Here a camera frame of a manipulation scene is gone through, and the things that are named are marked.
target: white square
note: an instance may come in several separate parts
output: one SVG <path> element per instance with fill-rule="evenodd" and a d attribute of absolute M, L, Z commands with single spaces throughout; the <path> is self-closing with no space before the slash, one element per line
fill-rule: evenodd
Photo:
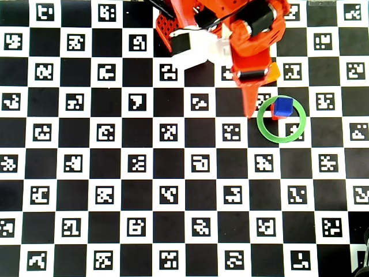
<path fill-rule="evenodd" d="M 91 88 L 60 87 L 59 117 L 60 118 L 90 118 Z"/>
<path fill-rule="evenodd" d="M 312 179 L 281 179 L 282 211 L 314 211 Z"/>
<path fill-rule="evenodd" d="M 122 119 L 120 117 L 90 118 L 90 148 L 121 147 Z"/>
<path fill-rule="evenodd" d="M 88 210 L 92 212 L 121 211 L 122 184 L 119 179 L 90 179 Z"/>
<path fill-rule="evenodd" d="M 250 211 L 250 242 L 252 244 L 282 244 L 283 224 L 281 211 Z M 258 237 L 258 230 L 268 236 Z"/>
<path fill-rule="evenodd" d="M 24 179 L 24 169 L 25 169 L 25 148 L 0 148 L 0 155 L 17 155 L 18 162 L 13 161 L 13 170 L 4 170 L 0 173 L 0 180 L 22 180 Z M 0 166 L 5 166 L 5 160 L 0 160 Z"/>
<path fill-rule="evenodd" d="M 355 9 L 352 10 L 349 14 L 346 15 L 344 12 L 345 4 L 358 4 L 359 8 L 355 6 Z M 358 20 L 350 20 L 350 18 L 359 17 Z M 337 24 L 339 27 L 368 27 L 368 1 L 360 1 L 360 0 L 344 0 L 337 1 Z"/>
<path fill-rule="evenodd" d="M 103 9 L 101 13 L 103 18 L 99 17 L 99 5 L 102 5 Z M 115 5 L 110 9 L 106 8 L 104 5 Z M 123 2 L 118 0 L 102 1 L 96 0 L 91 2 L 91 15 L 92 15 L 92 28 L 122 28 L 123 26 Z M 115 21 L 105 21 L 104 19 L 111 18 Z"/>
<path fill-rule="evenodd" d="M 354 133 L 351 133 L 350 124 L 357 127 Z M 342 117 L 342 128 L 344 134 L 344 147 L 346 148 L 368 148 L 369 141 L 360 140 L 367 136 L 367 133 L 362 134 L 363 131 L 369 132 L 369 119 L 368 117 Z"/>
<path fill-rule="evenodd" d="M 341 87 L 309 87 L 310 117 L 342 117 Z"/>
<path fill-rule="evenodd" d="M 193 218 L 197 219 L 195 225 L 192 224 Z M 210 226 L 206 222 L 207 219 L 210 219 Z M 217 211 L 185 211 L 184 230 L 184 237 L 187 244 L 218 243 Z"/>
<path fill-rule="evenodd" d="M 369 180 L 346 179 L 347 210 L 369 211 Z"/>
<path fill-rule="evenodd" d="M 334 161 L 336 156 L 330 157 L 329 155 L 331 154 L 338 155 L 338 172 L 334 172 L 334 168 L 337 166 L 337 161 Z M 324 170 L 322 170 L 321 172 L 319 171 L 320 164 L 319 155 L 324 155 L 320 157 L 320 159 L 324 162 L 322 166 Z M 312 148 L 311 164 L 312 164 L 313 179 L 346 179 L 344 148 L 341 147 Z"/>
<path fill-rule="evenodd" d="M 122 58 L 91 58 L 91 87 L 93 88 L 121 88 L 123 84 Z"/>
<path fill-rule="evenodd" d="M 19 274 L 26 277 L 48 277 L 54 274 L 54 244 L 22 244 L 19 259 Z M 39 266 L 45 267 L 43 270 L 27 271 L 28 251 L 46 252 L 46 265 L 39 263 Z"/>
<path fill-rule="evenodd" d="M 249 179 L 280 179 L 280 163 L 279 148 L 247 149 L 247 167 Z"/>
<path fill-rule="evenodd" d="M 288 0 L 290 14 L 285 16 L 287 28 L 300 28 L 307 26 L 306 0 Z"/>
<path fill-rule="evenodd" d="M 225 251 L 232 251 L 233 259 L 225 259 Z M 244 269 L 226 269 L 229 266 L 237 265 L 236 262 L 243 262 Z M 219 277 L 249 277 L 251 276 L 251 245 L 250 244 L 218 244 L 218 276 Z"/>
<path fill-rule="evenodd" d="M 122 117 L 150 118 L 154 116 L 153 88 L 122 88 Z"/>
<path fill-rule="evenodd" d="M 215 88 L 185 87 L 183 97 L 184 117 L 210 118 L 216 116 Z"/>
<path fill-rule="evenodd" d="M 58 180 L 89 179 L 89 148 L 59 148 L 57 161 Z"/>
<path fill-rule="evenodd" d="M 134 171 L 130 169 L 129 172 L 129 159 L 131 160 L 132 156 L 130 155 L 138 155 L 144 157 L 145 170 Z M 122 151 L 122 160 L 121 160 L 121 178 L 128 180 L 136 180 L 136 179 L 145 179 L 150 180 L 153 178 L 153 148 L 124 148 Z"/>
<path fill-rule="evenodd" d="M 62 58 L 90 58 L 92 57 L 92 29 L 91 28 L 61 28 L 60 57 Z"/>
<path fill-rule="evenodd" d="M 0 238 L 1 245 L 21 245 L 23 212 L 1 212 L 0 219 L 14 219 L 13 226 L 7 226 L 8 232 L 14 233 L 14 237 Z"/>
<path fill-rule="evenodd" d="M 288 117 L 284 120 L 278 120 L 278 133 L 280 137 L 286 136 L 286 124 L 295 123 L 293 125 L 288 125 L 294 132 L 297 131 L 300 123 L 300 118 L 298 117 Z M 304 133 L 301 135 L 304 138 L 303 141 L 298 139 L 291 141 L 290 143 L 280 143 L 280 148 L 311 148 L 311 124 L 310 117 L 306 118 L 306 125 Z"/>
<path fill-rule="evenodd" d="M 0 87 L 0 97 L 0 117 L 27 117 L 27 87 Z"/>
<path fill-rule="evenodd" d="M 153 58 L 154 33 L 151 28 L 124 28 L 123 57 L 124 58 Z"/>
<path fill-rule="evenodd" d="M 59 118 L 57 117 L 28 117 L 25 146 L 26 148 L 58 148 L 58 131 Z"/>
<path fill-rule="evenodd" d="M 23 187 L 24 212 L 54 212 L 56 210 L 57 210 L 56 179 L 24 180 Z"/>
<path fill-rule="evenodd" d="M 103 268 L 94 269 L 95 251 L 113 251 L 112 255 L 112 270 L 103 270 Z M 121 245 L 120 244 L 87 244 L 87 264 L 86 276 L 91 277 L 119 277 L 119 265 L 121 262 Z"/>
<path fill-rule="evenodd" d="M 185 148 L 184 178 L 216 179 L 216 155 L 216 148 Z"/>
<path fill-rule="evenodd" d="M 350 253 L 351 253 L 351 272 L 354 272 L 359 266 L 359 261 L 357 260 L 357 253 L 359 251 L 366 251 L 367 246 L 365 244 L 350 244 Z"/>
<path fill-rule="evenodd" d="M 160 251 L 162 251 L 162 255 L 164 259 L 167 259 L 167 265 L 176 267 L 178 269 L 160 269 Z M 177 265 L 173 265 L 172 262 L 168 263 L 171 259 L 174 258 L 174 254 L 170 252 L 178 251 L 178 263 Z M 152 245 L 152 276 L 160 276 L 160 277 L 186 277 L 186 245 L 185 244 L 153 244 Z"/>
<path fill-rule="evenodd" d="M 88 211 L 56 211 L 55 212 L 55 244 L 87 244 Z"/>
<path fill-rule="evenodd" d="M 121 212 L 121 244 L 152 244 L 152 230 L 152 211 Z"/>
<path fill-rule="evenodd" d="M 153 148 L 184 148 L 185 119 L 183 117 L 153 118 Z"/>
<path fill-rule="evenodd" d="M 314 46 L 314 37 L 317 43 L 316 47 Z M 339 57 L 338 27 L 308 27 L 307 55 L 309 57 Z"/>
<path fill-rule="evenodd" d="M 218 117 L 215 123 L 217 148 L 247 148 L 246 117 Z"/>
<path fill-rule="evenodd" d="M 12 36 L 12 34 L 22 34 L 19 36 Z M 5 50 L 5 45 L 11 42 L 9 50 Z M 29 28 L 28 27 L 0 27 L 0 57 L 28 57 L 29 55 Z"/>
<path fill-rule="evenodd" d="M 278 68 L 281 72 L 281 77 L 277 80 L 278 87 L 308 87 L 309 86 L 309 71 L 307 57 L 277 57 Z"/>
<path fill-rule="evenodd" d="M 325 218 L 329 219 L 340 219 L 340 225 L 342 229 L 342 237 L 324 237 L 330 234 L 329 229 L 323 230 L 323 224 L 325 227 L 329 223 L 323 223 L 322 220 Z M 315 211 L 315 235 L 317 238 L 317 244 L 350 244 L 349 235 L 349 224 L 348 224 L 348 212 L 338 212 L 338 211 Z"/>
<path fill-rule="evenodd" d="M 365 79 L 360 80 L 356 72 L 365 72 Z M 340 56 L 340 79 L 342 87 L 365 87 L 368 84 L 368 56 Z"/>
<path fill-rule="evenodd" d="M 60 58 L 59 57 L 29 57 L 28 58 L 28 87 L 60 87 Z"/>
<path fill-rule="evenodd" d="M 42 4 L 53 4 L 54 8 L 42 7 Z M 62 26 L 62 8 L 58 0 L 37 0 L 29 3 L 29 26 L 37 28 L 60 28 Z M 40 20 L 37 18 L 47 18 L 54 15 L 54 20 Z"/>
<path fill-rule="evenodd" d="M 248 188 L 247 179 L 217 179 L 217 210 L 223 212 L 249 211 Z M 225 189 L 233 195 L 225 194 Z"/>
<path fill-rule="evenodd" d="M 153 179 L 153 211 L 184 211 L 185 210 L 185 180 L 184 179 Z"/>
<path fill-rule="evenodd" d="M 183 88 L 185 86 L 185 71 L 174 66 L 171 58 L 153 59 L 154 88 Z"/>
<path fill-rule="evenodd" d="M 300 268 L 300 266 L 302 266 L 304 268 L 305 266 L 308 266 L 310 270 L 302 270 L 302 269 L 292 270 L 291 251 L 309 251 L 310 252 L 310 262 L 305 261 L 309 263 L 303 264 L 302 262 L 304 261 L 301 260 L 301 263 L 295 264 L 295 267 L 297 266 L 298 268 Z M 316 244 L 284 244 L 283 245 L 283 260 L 284 260 L 284 276 L 285 277 L 318 276 L 318 255 L 317 255 L 317 245 Z"/>

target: green ring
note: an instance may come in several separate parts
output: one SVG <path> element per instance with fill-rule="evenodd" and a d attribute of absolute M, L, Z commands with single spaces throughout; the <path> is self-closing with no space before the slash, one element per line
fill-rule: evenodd
<path fill-rule="evenodd" d="M 296 99 L 292 98 L 293 99 L 293 107 L 296 109 L 296 111 L 299 113 L 299 116 L 300 116 L 299 128 L 297 129 L 297 131 L 294 134 L 291 134 L 287 137 L 279 137 L 279 136 L 273 135 L 271 132 L 269 132 L 266 129 L 266 127 L 264 125 L 263 116 L 264 116 L 266 108 L 268 108 L 271 104 L 273 104 L 274 101 L 276 101 L 278 97 L 291 98 L 289 96 L 284 96 L 284 95 L 269 98 L 267 101 L 265 101 L 261 105 L 261 107 L 258 111 L 258 116 L 256 118 L 256 122 L 258 124 L 258 128 L 259 128 L 260 133 L 266 139 L 268 139 L 268 140 L 270 140 L 271 142 L 274 142 L 274 143 L 290 143 L 291 141 L 297 140 L 299 138 L 299 136 L 301 136 L 301 134 L 304 132 L 305 125 L 306 125 L 306 113 L 305 113 L 305 110 L 304 110 L 303 106 Z"/>

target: checkerboard floor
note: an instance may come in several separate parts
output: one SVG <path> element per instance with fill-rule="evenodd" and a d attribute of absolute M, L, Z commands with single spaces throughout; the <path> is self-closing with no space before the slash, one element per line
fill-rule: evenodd
<path fill-rule="evenodd" d="M 144 2 L 0 1 L 0 276 L 351 276 L 369 227 L 368 2 L 290 0 L 301 137 L 229 69 L 181 72 Z M 296 113 L 266 126 L 296 130 Z"/>

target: black square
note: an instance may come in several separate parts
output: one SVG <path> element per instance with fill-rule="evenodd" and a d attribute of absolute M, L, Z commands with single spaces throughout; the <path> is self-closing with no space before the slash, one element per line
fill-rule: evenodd
<path fill-rule="evenodd" d="M 342 87 L 342 113 L 348 116 L 368 116 L 368 87 Z"/>
<path fill-rule="evenodd" d="M 312 147 L 343 147 L 342 118 L 313 117 L 310 122 Z"/>
<path fill-rule="evenodd" d="M 0 118 L 0 147 L 25 147 L 25 118 Z"/>
<path fill-rule="evenodd" d="M 120 217 L 120 212 L 90 212 L 88 217 L 88 243 L 119 243 Z"/>
<path fill-rule="evenodd" d="M 0 57 L 0 85 L 23 87 L 27 83 L 28 58 Z"/>
<path fill-rule="evenodd" d="M 247 149 L 217 149 L 217 177 L 247 179 Z"/>
<path fill-rule="evenodd" d="M 91 27 L 91 1 L 63 0 L 62 27 Z"/>
<path fill-rule="evenodd" d="M 152 118 L 124 118 L 122 147 L 152 147 Z"/>
<path fill-rule="evenodd" d="M 55 212 L 23 212 L 22 244 L 53 244 Z"/>
<path fill-rule="evenodd" d="M 277 42 L 278 57 L 306 57 L 306 28 L 286 28 L 283 38 Z"/>
<path fill-rule="evenodd" d="M 0 246 L 1 277 L 19 276 L 20 252 L 21 252 L 20 245 Z"/>
<path fill-rule="evenodd" d="M 28 1 L 0 2 L 0 26 L 29 26 Z"/>
<path fill-rule="evenodd" d="M 309 85 L 340 85 L 339 57 L 309 57 Z"/>
<path fill-rule="evenodd" d="M 338 35 L 341 56 L 369 55 L 368 28 L 340 27 Z"/>
<path fill-rule="evenodd" d="M 207 61 L 184 71 L 185 87 L 214 87 L 214 64 Z"/>
<path fill-rule="evenodd" d="M 89 147 L 89 118 L 60 118 L 59 147 Z"/>
<path fill-rule="evenodd" d="M 152 244 L 121 244 L 121 276 L 152 276 Z"/>
<path fill-rule="evenodd" d="M 152 210 L 152 180 L 122 180 L 122 211 Z"/>
<path fill-rule="evenodd" d="M 345 148 L 346 177 L 369 178 L 369 148 Z"/>
<path fill-rule="evenodd" d="M 122 29 L 92 29 L 93 57 L 121 57 Z"/>
<path fill-rule="evenodd" d="M 29 117 L 57 117 L 59 88 L 28 88 Z"/>
<path fill-rule="evenodd" d="M 26 179 L 55 179 L 57 177 L 57 149 L 27 149 L 25 153 Z"/>
<path fill-rule="evenodd" d="M 217 117 L 244 117 L 242 90 L 239 88 L 216 88 Z"/>
<path fill-rule="evenodd" d="M 215 147 L 215 118 L 185 118 L 185 147 Z"/>
<path fill-rule="evenodd" d="M 319 276 L 349 276 L 351 274 L 350 245 L 318 244 L 317 254 Z"/>
<path fill-rule="evenodd" d="M 124 28 L 152 28 L 152 5 L 146 2 L 124 2 Z"/>
<path fill-rule="evenodd" d="M 369 222 L 363 220 L 368 218 L 369 212 L 348 212 L 348 225 L 350 230 L 350 243 L 363 244 L 364 233 L 369 228 Z"/>
<path fill-rule="evenodd" d="M 22 211 L 23 180 L 1 180 L 0 192 L 0 211 Z"/>
<path fill-rule="evenodd" d="M 105 178 L 121 178 L 121 149 L 90 149 L 90 179 Z"/>
<path fill-rule="evenodd" d="M 314 244 L 314 212 L 283 212 L 283 243 Z"/>
<path fill-rule="evenodd" d="M 92 88 L 91 116 L 120 117 L 122 114 L 121 88 Z"/>
<path fill-rule="evenodd" d="M 55 245 L 54 276 L 86 276 L 86 256 L 87 245 Z"/>
<path fill-rule="evenodd" d="M 312 178 L 311 149 L 280 149 L 282 178 Z"/>
<path fill-rule="evenodd" d="M 250 210 L 281 210 L 281 184 L 279 180 L 249 180 L 249 186 Z"/>
<path fill-rule="evenodd" d="M 60 28 L 31 28 L 29 30 L 29 55 L 31 57 L 60 57 Z"/>
<path fill-rule="evenodd" d="M 216 244 L 186 244 L 186 276 L 218 276 Z"/>
<path fill-rule="evenodd" d="M 216 181 L 186 180 L 186 211 L 216 211 Z"/>
<path fill-rule="evenodd" d="M 278 136 L 278 124 L 271 118 L 264 118 L 265 128 Z M 256 118 L 247 121 L 248 147 L 278 147 L 277 143 L 267 140 L 259 131 Z"/>
<path fill-rule="evenodd" d="M 58 180 L 57 211 L 87 211 L 88 180 Z"/>
<path fill-rule="evenodd" d="M 62 58 L 61 87 L 89 87 L 91 79 L 91 59 Z"/>
<path fill-rule="evenodd" d="M 314 180 L 315 210 L 347 211 L 345 180 Z"/>
<path fill-rule="evenodd" d="M 282 244 L 251 244 L 252 276 L 284 276 Z"/>
<path fill-rule="evenodd" d="M 337 26 L 337 8 L 336 3 L 332 5 L 306 5 L 307 7 L 307 26 Z"/>
<path fill-rule="evenodd" d="M 123 87 L 152 87 L 152 67 L 149 58 L 124 58 Z"/>
<path fill-rule="evenodd" d="M 184 212 L 154 212 L 153 242 L 185 242 Z"/>
<path fill-rule="evenodd" d="M 218 212 L 218 242 L 249 243 L 248 212 Z"/>
<path fill-rule="evenodd" d="M 182 117 L 183 88 L 154 88 L 154 116 Z"/>
<path fill-rule="evenodd" d="M 185 151 L 183 148 L 154 148 L 154 179 L 183 179 Z"/>

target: blue cube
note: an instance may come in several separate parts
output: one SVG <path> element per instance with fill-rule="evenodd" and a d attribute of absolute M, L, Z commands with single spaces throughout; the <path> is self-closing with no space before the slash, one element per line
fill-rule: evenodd
<path fill-rule="evenodd" d="M 278 97 L 274 102 L 274 115 L 277 117 L 288 117 L 293 113 L 293 99 Z"/>

